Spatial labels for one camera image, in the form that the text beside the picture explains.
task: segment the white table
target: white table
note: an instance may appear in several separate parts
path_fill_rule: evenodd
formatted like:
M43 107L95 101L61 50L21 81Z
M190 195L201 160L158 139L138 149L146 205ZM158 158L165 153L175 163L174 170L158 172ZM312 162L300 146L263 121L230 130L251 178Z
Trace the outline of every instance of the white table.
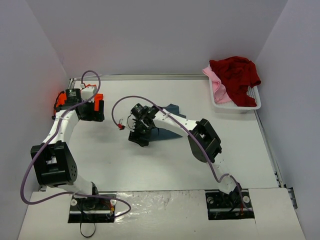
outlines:
M288 192L278 188L254 113L215 113L209 83L201 79L103 81L100 91L105 121L79 122L69 147L79 174L100 191L117 191L132 211L115 223L97 224L93 240L304 240ZM249 189L255 219L209 221L204 190L217 189L210 169L193 157L185 138L155 141L143 148L129 142L129 133L119 131L111 120L113 104L127 95L147 97L160 106L176 104L189 119L209 120L221 138L230 172ZM145 104L126 99L115 117L128 116L136 103ZM57 191L34 192L31 200ZM79 224L67 223L70 200L64 195L29 206L19 240L82 239ZM116 212L125 207L118 203ZM92 226L83 230L89 234Z

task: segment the red cloth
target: red cloth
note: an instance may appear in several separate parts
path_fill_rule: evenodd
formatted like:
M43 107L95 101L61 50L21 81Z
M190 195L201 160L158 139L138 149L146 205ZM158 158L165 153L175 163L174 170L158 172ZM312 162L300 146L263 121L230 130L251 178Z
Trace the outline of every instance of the red cloth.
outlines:
M254 98L247 95L248 86L261 84L256 65L245 57L233 56L225 60L210 60L212 71L220 78L226 92L239 107L256 107Z

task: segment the folded cloth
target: folded cloth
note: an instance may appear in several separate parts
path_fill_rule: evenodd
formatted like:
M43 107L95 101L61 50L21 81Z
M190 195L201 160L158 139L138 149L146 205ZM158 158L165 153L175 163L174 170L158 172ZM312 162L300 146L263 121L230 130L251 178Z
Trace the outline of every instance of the folded cloth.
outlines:
M217 104L223 104L232 101L226 92L226 87L221 83L220 78L211 70L211 67L206 67L202 70L204 75L207 75L212 81L212 90L214 101Z
M182 118L186 118L185 115L182 115L179 113L179 106L174 104L169 104L168 106L163 107L165 110L167 110L169 113L172 113L174 115L177 115ZM163 128L154 128L151 130L151 136L149 142L152 141L160 141L160 140L168 140L168 139L178 139L182 138L182 136L169 131L167 129Z
M225 60L210 60L212 71L221 79L226 92L239 107L256 107L254 98L247 95L248 86L261 83L256 65L245 57L233 56Z

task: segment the basket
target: basket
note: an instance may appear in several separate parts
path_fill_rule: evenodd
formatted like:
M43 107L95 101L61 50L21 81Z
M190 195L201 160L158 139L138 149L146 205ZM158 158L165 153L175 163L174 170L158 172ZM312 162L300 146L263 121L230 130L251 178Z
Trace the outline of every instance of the basket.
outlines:
M249 111L257 110L261 108L261 101L258 92L258 87L254 86L253 88L248 87L248 92L246 93L248 96L254 98L256 106L237 106L233 101L225 102L225 103L216 103L214 98L214 91L212 88L212 81L209 78L210 84L210 95L211 101L213 104L214 111L216 113L229 113L229 114L246 114Z

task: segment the gray wall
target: gray wall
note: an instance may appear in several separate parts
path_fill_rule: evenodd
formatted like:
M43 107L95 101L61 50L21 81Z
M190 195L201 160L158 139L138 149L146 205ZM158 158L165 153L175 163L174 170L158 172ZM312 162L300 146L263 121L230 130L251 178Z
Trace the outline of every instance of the gray wall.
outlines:
M255 60L287 0L27 0L69 77L201 73Z
M18 237L27 205L20 184L32 145L51 125L52 107L67 79L59 59L24 0L0 1L0 239ZM26 196L38 183L32 171Z
M289 0L256 61L258 114L308 240L320 238L319 11L319 0Z

